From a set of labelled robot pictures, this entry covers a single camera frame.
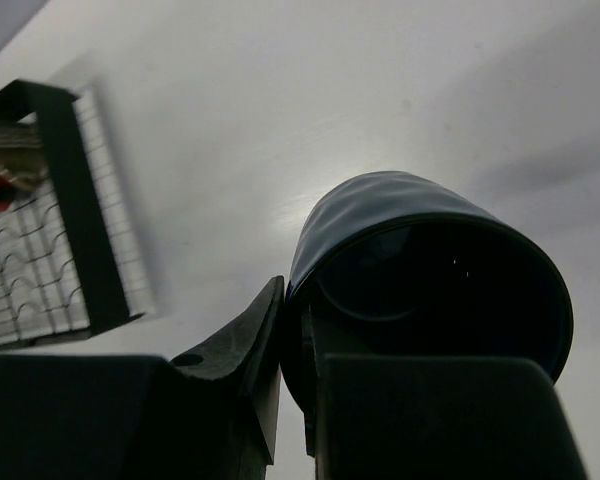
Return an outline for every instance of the wire rack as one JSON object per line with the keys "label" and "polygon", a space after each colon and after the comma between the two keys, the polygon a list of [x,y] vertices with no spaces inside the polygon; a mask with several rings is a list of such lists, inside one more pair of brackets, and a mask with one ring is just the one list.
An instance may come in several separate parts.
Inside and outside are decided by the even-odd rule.
{"label": "wire rack", "polygon": [[[74,103],[131,318],[153,311],[137,238],[93,92]],[[29,116],[25,122],[35,121]],[[80,332],[89,318],[51,181],[0,213],[0,345]]]}

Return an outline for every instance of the black cylindrical object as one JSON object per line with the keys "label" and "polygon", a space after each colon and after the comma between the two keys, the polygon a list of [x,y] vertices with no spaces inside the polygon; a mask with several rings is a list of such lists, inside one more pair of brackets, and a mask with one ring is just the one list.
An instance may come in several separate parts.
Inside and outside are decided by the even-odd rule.
{"label": "black cylindrical object", "polygon": [[286,300],[282,368],[300,406],[300,317],[310,305],[312,315],[368,326],[376,353],[523,357],[554,381],[573,333],[566,285],[537,245],[405,172],[352,178],[316,204]]}

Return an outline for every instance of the black frame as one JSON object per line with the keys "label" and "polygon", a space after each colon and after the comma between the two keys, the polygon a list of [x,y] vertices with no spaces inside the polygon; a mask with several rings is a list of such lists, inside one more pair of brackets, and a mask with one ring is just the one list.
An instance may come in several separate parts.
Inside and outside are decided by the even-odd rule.
{"label": "black frame", "polygon": [[98,335],[133,320],[80,133],[73,93],[15,80],[0,90],[0,120],[35,113],[50,180],[71,247],[89,326],[0,345],[0,350]]}

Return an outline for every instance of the metal grid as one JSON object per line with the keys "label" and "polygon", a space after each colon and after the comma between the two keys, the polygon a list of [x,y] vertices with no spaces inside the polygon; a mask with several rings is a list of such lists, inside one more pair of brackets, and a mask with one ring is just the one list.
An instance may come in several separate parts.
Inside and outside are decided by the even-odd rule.
{"label": "metal grid", "polygon": [[0,214],[0,343],[89,325],[50,182]]}
{"label": "metal grid", "polygon": [[[93,95],[80,95],[74,109],[130,314],[137,318],[153,311],[144,263]],[[46,181],[0,213],[0,344],[88,326],[53,185]]]}

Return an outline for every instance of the hole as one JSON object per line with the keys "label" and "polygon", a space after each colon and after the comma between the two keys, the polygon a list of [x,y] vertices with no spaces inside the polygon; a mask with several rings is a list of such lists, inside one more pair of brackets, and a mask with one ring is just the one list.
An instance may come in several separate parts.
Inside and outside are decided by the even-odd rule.
{"label": "hole", "polygon": [[203,362],[202,358],[197,353],[183,353],[178,355],[176,358],[171,360],[171,363],[176,367],[191,367],[194,365],[200,365]]}

